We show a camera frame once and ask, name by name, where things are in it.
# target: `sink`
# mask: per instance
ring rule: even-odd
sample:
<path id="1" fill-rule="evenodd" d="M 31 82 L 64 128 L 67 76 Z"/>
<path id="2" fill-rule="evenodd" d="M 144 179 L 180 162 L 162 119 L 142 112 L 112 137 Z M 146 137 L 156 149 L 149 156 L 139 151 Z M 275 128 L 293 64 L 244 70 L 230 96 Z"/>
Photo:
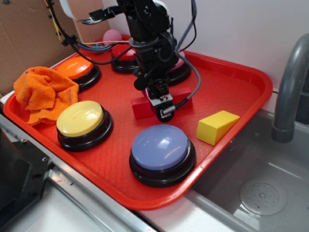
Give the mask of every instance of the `sink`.
<path id="1" fill-rule="evenodd" d="M 271 139 L 273 115 L 260 110 L 192 187 L 238 221 L 263 232 L 309 231 L 309 126 Z"/>

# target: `white wall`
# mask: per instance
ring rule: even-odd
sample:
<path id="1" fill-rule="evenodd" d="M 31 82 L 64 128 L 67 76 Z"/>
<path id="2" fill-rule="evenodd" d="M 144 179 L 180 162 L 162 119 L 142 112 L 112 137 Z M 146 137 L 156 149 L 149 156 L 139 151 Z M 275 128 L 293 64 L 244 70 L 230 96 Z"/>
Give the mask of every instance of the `white wall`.
<path id="1" fill-rule="evenodd" d="M 105 7 L 117 4 L 116 0 L 102 1 Z M 191 1 L 161 1 L 174 17 L 174 35 L 179 40 L 191 19 Z M 279 88 L 294 44 L 309 33 L 309 0 L 196 0 L 196 3 L 197 39 L 188 50 L 262 70 L 272 79 L 274 87 Z M 128 34 L 123 15 L 109 23 L 111 28 Z"/>

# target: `cardboard box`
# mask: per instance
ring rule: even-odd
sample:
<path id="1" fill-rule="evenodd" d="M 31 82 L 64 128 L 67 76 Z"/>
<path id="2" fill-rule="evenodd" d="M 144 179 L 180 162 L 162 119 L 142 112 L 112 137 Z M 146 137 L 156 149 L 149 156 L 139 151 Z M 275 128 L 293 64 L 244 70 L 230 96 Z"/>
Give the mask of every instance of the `cardboard box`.
<path id="1" fill-rule="evenodd" d="M 93 5 L 92 0 L 87 1 L 87 4 L 82 0 L 71 1 L 72 9 L 84 12 L 87 18 L 93 7 L 94 10 L 103 7 L 101 1 L 93 2 L 100 4 Z M 85 42 L 101 39 L 109 29 L 107 22 L 89 26 L 74 22 L 64 14 L 59 1 L 55 1 L 54 8 L 62 28 L 69 35 L 81 36 Z M 60 41 L 43 0 L 11 0 L 9 4 L 0 4 L 0 12 L 1 95 L 13 90 L 14 81 L 27 68 L 51 67 L 74 53 L 70 46 L 61 44 L 63 37 Z"/>

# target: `orange cloth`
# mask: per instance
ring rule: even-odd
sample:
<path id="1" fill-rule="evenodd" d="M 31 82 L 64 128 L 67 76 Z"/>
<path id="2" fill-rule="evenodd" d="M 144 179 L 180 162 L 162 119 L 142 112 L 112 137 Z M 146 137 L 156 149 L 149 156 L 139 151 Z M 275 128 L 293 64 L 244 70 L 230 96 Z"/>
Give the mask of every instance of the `orange cloth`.
<path id="1" fill-rule="evenodd" d="M 15 82 L 17 101 L 30 110 L 28 124 L 56 123 L 68 106 L 78 101 L 79 86 L 65 75 L 47 67 L 27 69 Z"/>

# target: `sink drain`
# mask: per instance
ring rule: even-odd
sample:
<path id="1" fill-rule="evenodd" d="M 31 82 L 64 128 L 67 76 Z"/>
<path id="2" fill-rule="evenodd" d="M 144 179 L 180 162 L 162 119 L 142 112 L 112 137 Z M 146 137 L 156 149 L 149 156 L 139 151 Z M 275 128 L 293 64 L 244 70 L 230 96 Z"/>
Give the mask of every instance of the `sink drain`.
<path id="1" fill-rule="evenodd" d="M 287 194 L 283 187 L 268 178 L 246 181 L 240 188 L 239 196 L 249 211 L 261 216 L 277 214 L 287 203 Z"/>

